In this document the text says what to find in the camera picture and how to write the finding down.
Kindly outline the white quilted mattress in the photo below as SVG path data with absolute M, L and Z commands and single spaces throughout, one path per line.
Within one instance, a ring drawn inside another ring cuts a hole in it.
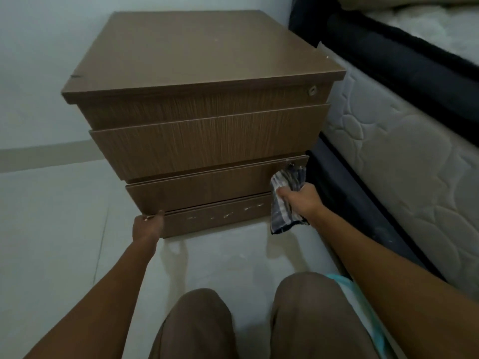
M 418 5 L 366 16 L 479 63 L 479 5 Z M 360 71 L 328 101 L 325 136 L 448 283 L 479 302 L 479 147 Z

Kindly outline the person's right forearm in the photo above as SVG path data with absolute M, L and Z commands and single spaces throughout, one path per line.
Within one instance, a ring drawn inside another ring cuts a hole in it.
M 408 359 L 479 359 L 479 303 L 326 208 L 308 219 Z

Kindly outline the dark bed base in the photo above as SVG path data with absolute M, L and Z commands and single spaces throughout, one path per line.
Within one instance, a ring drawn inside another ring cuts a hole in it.
M 307 182 L 323 204 L 367 237 L 447 282 L 338 150 L 320 133 L 307 151 Z

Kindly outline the grey striped cloth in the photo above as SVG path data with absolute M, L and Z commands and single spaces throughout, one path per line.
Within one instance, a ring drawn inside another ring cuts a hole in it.
M 272 192 L 272 209 L 270 229 L 272 235 L 282 234 L 289 231 L 295 225 L 308 225 L 308 221 L 292 211 L 291 206 L 278 197 L 276 189 L 279 187 L 289 187 L 293 191 L 299 191 L 306 182 L 307 169 L 300 174 L 290 174 L 285 168 L 277 171 L 270 180 Z

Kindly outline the brown wooden bedside cabinet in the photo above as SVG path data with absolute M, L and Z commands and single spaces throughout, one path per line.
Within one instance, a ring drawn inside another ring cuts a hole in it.
M 341 66 L 262 11 L 115 12 L 61 93 L 68 104 L 78 107 L 126 97 L 311 86 L 341 81 L 344 75 Z M 307 151 L 124 182 L 231 168 Z M 269 216 L 271 201 L 270 188 L 268 193 L 165 212 L 163 235 L 171 238 Z

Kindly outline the plain brown drawer with lock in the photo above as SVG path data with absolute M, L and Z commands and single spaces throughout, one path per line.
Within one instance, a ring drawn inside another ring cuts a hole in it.
M 78 105 L 94 131 L 325 104 L 333 82 L 192 96 L 139 96 Z

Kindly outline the person's left leg brown trousers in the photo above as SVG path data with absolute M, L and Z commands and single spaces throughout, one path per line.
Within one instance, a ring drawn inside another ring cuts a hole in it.
M 229 308 L 213 289 L 185 293 L 162 323 L 148 359 L 239 359 Z

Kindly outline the person's left forearm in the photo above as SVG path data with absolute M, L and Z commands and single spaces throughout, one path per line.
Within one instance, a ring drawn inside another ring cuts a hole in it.
M 134 239 L 112 269 L 24 359 L 121 359 L 159 238 Z

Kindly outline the person's left hand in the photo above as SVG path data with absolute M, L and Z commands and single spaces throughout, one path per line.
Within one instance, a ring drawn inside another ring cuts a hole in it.
M 132 229 L 132 238 L 134 242 L 147 242 L 154 245 L 158 243 L 161 237 L 155 236 L 156 214 L 135 217 Z

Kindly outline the low brown wooden drawer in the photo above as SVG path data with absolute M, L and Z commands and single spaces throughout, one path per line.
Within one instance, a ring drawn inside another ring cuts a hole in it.
M 289 165 L 305 167 L 308 159 L 308 155 L 292 156 L 127 184 L 125 188 L 143 214 L 176 211 L 268 193 L 276 172 Z

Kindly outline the tall brown wooden drawer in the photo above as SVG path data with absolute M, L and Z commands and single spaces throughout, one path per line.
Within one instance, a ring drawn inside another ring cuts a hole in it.
M 137 181 L 309 150 L 329 104 L 92 131 L 117 176 Z

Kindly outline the person's right leg brown trousers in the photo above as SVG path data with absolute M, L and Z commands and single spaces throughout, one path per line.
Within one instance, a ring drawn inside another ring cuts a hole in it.
M 270 359 L 380 359 L 340 286 L 319 273 L 281 281 L 270 327 Z

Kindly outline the light blue shirt hem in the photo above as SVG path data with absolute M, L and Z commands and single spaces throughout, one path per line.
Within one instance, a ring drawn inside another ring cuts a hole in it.
M 380 359 L 399 359 L 391 341 L 387 337 L 388 333 L 380 322 L 379 317 L 374 312 L 359 286 L 351 279 L 335 274 L 327 274 L 327 278 L 335 281 L 342 290 L 346 300 L 352 306 L 354 312 L 359 317 L 373 342 L 373 346 Z

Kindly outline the person's leg brown trousers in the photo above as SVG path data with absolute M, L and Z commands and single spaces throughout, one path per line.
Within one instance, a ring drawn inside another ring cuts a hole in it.
M 185 293 L 162 323 L 148 359 L 239 359 L 229 308 L 213 289 Z
M 281 281 L 270 327 L 270 359 L 380 359 L 340 286 L 319 273 Z

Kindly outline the person's right hand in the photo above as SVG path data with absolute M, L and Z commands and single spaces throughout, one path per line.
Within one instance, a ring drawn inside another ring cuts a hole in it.
M 276 189 L 278 196 L 279 191 L 293 190 L 289 187 L 279 187 Z M 313 184 L 306 182 L 297 192 L 300 192 L 300 199 L 297 203 L 286 202 L 291 206 L 292 211 L 296 212 L 306 220 L 312 222 L 327 210 Z

